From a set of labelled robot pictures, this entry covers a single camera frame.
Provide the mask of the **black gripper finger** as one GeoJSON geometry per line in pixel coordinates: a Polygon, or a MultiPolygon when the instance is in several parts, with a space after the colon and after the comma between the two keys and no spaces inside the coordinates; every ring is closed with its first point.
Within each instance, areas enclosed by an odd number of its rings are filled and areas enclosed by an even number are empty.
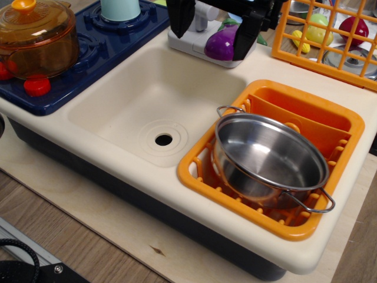
{"type": "Polygon", "coordinates": [[[195,16],[195,0],[167,0],[171,31],[181,38],[189,29],[195,16]]]}
{"type": "Polygon", "coordinates": [[[256,12],[242,16],[233,43],[233,61],[244,60],[259,35],[264,18],[256,12]]]}

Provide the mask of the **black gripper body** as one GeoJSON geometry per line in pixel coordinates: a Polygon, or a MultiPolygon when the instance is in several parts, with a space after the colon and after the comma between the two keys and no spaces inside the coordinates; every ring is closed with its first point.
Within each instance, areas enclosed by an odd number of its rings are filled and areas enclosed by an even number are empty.
{"type": "Polygon", "coordinates": [[[282,1],[245,1],[245,0],[213,0],[202,1],[205,4],[224,10],[230,14],[244,18],[262,18],[261,31],[275,29],[280,21],[281,9],[285,0],[282,1]]]}

